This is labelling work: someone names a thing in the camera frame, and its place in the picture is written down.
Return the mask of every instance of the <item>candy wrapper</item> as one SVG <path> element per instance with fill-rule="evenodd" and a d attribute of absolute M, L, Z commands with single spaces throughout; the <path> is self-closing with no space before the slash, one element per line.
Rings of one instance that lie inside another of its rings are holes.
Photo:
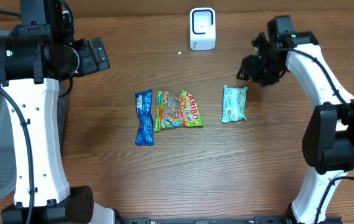
<path fill-rule="evenodd" d="M 139 125 L 135 145 L 153 146 L 152 90 L 135 94 Z"/>
<path fill-rule="evenodd" d="M 246 92 L 247 86 L 244 88 L 228 88 L 224 86 L 222 123 L 241 119 L 247 121 L 245 115 Z"/>
<path fill-rule="evenodd" d="M 155 132 L 166 128 L 202 126 L 202 115 L 200 115 L 196 101 L 190 93 L 182 90 L 180 96 L 174 96 L 168 91 L 157 92 Z"/>

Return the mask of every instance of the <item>white arm casing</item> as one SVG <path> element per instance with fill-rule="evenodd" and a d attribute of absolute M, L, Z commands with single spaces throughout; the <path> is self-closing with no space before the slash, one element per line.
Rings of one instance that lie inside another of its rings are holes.
<path fill-rule="evenodd" d="M 43 84 L 35 85 L 32 78 L 11 80 L 3 89 L 12 97 L 21 109 L 32 144 L 34 166 L 34 186 L 37 188 L 34 206 L 46 206 L 47 200 L 57 203 L 70 194 L 69 183 L 63 171 L 60 157 L 57 100 L 59 81 L 45 78 Z M 7 102 L 11 115 L 16 156 L 16 191 L 14 201 L 29 206 L 29 169 L 27 162 L 26 141 L 21 122 L 13 107 Z"/>
<path fill-rule="evenodd" d="M 296 50 L 303 51 L 307 54 L 318 59 L 320 63 L 326 68 L 326 71 L 333 80 L 333 84 L 339 90 L 339 93 L 343 99 L 349 103 L 354 100 L 353 95 L 347 92 L 341 84 L 338 82 L 333 72 L 327 66 L 319 45 L 314 44 L 302 44 L 298 45 Z M 340 100 L 334 95 L 334 92 L 327 81 L 325 74 L 320 67 L 311 59 L 300 55 L 295 52 L 289 52 L 286 60 L 287 69 L 293 73 L 293 75 L 299 81 L 302 89 L 307 95 L 312 109 L 317 105 L 322 105 L 325 102 L 330 102 L 333 105 L 341 104 Z M 347 127 L 337 122 L 336 130 L 343 131 Z M 348 172 L 342 170 L 329 171 L 324 175 L 318 174 L 313 167 L 309 167 L 307 175 L 304 179 L 304 183 L 301 186 L 300 192 L 297 198 L 292 203 L 293 214 L 299 223 L 313 224 L 315 222 L 315 216 L 320 203 L 320 200 L 327 188 L 330 179 L 340 176 L 346 176 Z M 326 219 L 326 209 L 333 197 L 334 191 L 340 181 L 337 181 L 330 189 L 325 202 L 320 210 L 320 216 L 318 222 L 322 222 Z"/>

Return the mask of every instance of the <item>haribo logo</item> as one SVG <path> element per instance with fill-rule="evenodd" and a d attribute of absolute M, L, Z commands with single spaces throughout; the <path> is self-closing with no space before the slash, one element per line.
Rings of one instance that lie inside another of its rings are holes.
<path fill-rule="evenodd" d="M 193 98 L 193 96 L 190 93 L 187 93 L 187 97 L 189 97 L 189 108 L 190 108 L 190 114 L 192 116 L 193 120 L 198 120 L 199 119 L 199 110 L 197 109 L 196 101 Z"/>

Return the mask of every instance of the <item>wood grain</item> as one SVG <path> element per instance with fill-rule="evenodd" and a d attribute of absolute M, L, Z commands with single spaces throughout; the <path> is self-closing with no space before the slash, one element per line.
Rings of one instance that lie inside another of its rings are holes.
<path fill-rule="evenodd" d="M 212 7 L 219 13 L 354 9 L 351 0 L 68 0 L 78 18 L 189 14 L 195 7 Z M 20 12 L 19 0 L 0 0 L 0 9 Z M 0 14 L 0 21 L 19 20 Z"/>
<path fill-rule="evenodd" d="M 218 14 L 217 46 L 202 52 L 189 49 L 187 16 L 77 19 L 76 38 L 102 37 L 112 67 L 75 80 L 63 153 L 70 185 L 90 185 L 97 202 L 125 217 L 282 215 L 305 176 L 300 146 L 312 110 L 290 73 L 266 88 L 235 76 L 254 53 L 251 39 L 283 14 L 315 34 L 354 94 L 353 9 Z M 224 85 L 248 86 L 247 122 L 221 124 Z M 134 94 L 150 88 L 191 92 L 205 126 L 161 131 L 155 146 L 136 147 Z M 354 223 L 354 182 L 340 184 L 328 215 Z"/>

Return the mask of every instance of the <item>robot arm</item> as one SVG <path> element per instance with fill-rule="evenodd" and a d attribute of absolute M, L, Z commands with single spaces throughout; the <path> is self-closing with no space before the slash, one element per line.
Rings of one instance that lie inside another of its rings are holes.
<path fill-rule="evenodd" d="M 62 166 L 57 124 L 60 81 L 108 69 L 109 61 L 100 39 L 93 40 L 93 48 L 87 39 L 74 40 L 72 14 L 62 14 L 60 2 L 64 3 L 21 0 L 22 25 L 12 37 L 0 38 L 0 83 L 27 120 L 35 188 L 31 205 L 25 136 L 7 102 L 17 182 L 14 204 L 1 212 L 2 222 L 25 223 L 32 208 L 32 223 L 113 224 L 114 210 L 95 203 L 89 186 L 70 187 Z"/>
<path fill-rule="evenodd" d="M 322 56 L 319 45 L 302 44 L 298 45 L 294 49 L 316 57 L 327 69 L 328 74 L 332 78 L 334 85 L 340 91 L 343 99 L 346 102 L 351 102 L 351 100 L 354 100 L 353 95 L 341 86 L 332 71 L 329 69 Z M 312 109 L 315 109 L 317 105 L 322 105 L 325 102 L 330 102 L 333 105 L 339 105 L 341 103 L 331 89 L 323 71 L 321 71 L 319 66 L 311 59 L 295 52 L 289 52 L 287 54 L 286 66 L 299 81 L 311 103 Z M 346 126 L 337 121 L 336 131 L 344 131 L 346 129 Z M 315 222 L 317 208 L 323 193 L 326 191 L 329 181 L 336 177 L 346 176 L 347 174 L 348 172 L 344 172 L 344 170 L 334 170 L 328 171 L 321 175 L 315 168 L 308 167 L 300 192 L 292 203 L 292 212 L 297 220 L 297 223 L 313 224 Z M 320 210 L 318 222 L 323 222 L 326 219 L 326 209 L 339 183 L 340 181 L 336 182 L 335 185 L 329 190 L 326 200 Z"/>
<path fill-rule="evenodd" d="M 331 186 L 322 208 L 323 194 L 330 180 L 344 177 L 354 168 L 354 119 L 335 95 L 326 74 L 312 59 L 326 69 L 342 98 L 354 108 L 354 96 L 341 86 L 327 66 L 319 43 L 311 32 L 296 33 L 289 16 L 276 17 L 268 23 L 269 42 L 264 33 L 252 41 L 258 54 L 243 59 L 237 78 L 252 79 L 262 86 L 272 85 L 290 71 L 307 95 L 314 113 L 302 140 L 302 152 L 309 168 L 288 215 L 293 223 L 313 224 L 327 219 L 325 212 L 340 181 Z"/>

